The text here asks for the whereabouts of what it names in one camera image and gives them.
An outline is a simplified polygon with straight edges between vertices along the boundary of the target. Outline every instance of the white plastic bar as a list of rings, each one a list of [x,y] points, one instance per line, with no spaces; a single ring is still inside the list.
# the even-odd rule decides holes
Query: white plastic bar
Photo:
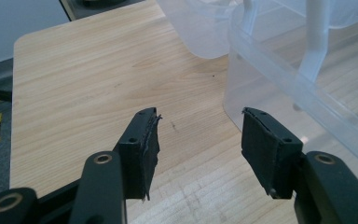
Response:
[[[307,0],[307,49],[298,72],[315,82],[328,47],[330,0]]]
[[[258,10],[258,0],[243,0],[244,13],[242,19],[242,29],[248,35],[252,35],[255,25],[255,16]]]

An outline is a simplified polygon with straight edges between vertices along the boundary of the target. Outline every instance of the gray wall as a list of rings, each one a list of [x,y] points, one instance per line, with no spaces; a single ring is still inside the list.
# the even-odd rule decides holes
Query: gray wall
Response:
[[[0,62],[22,35],[68,21],[59,0],[0,0]]]

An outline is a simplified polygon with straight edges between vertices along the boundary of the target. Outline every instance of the light wood tabletop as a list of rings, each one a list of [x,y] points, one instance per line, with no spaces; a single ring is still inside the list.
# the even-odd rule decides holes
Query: light wood tabletop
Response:
[[[158,166],[150,201],[127,201],[130,223],[296,223],[294,201],[267,196],[241,155],[223,109],[227,64],[192,55],[154,0],[22,37],[10,186],[40,197],[78,179],[155,106]]]

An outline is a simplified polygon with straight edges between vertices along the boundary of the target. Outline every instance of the wood grain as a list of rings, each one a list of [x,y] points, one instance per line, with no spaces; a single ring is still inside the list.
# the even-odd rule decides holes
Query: wood grain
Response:
[[[227,56],[192,55],[154,0],[22,37],[15,45],[11,187],[38,196],[80,177],[132,116],[155,106],[151,201],[127,201],[130,223],[296,223],[241,156],[222,102]]]

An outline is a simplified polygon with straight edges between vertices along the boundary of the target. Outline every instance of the wooden table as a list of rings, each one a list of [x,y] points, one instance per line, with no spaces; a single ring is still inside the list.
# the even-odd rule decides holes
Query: wooden table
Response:
[[[155,106],[151,201],[127,201],[130,223],[296,223],[241,155],[223,107],[227,56],[192,55],[154,0],[22,37],[14,53],[11,187],[43,196],[111,150],[132,116]]]

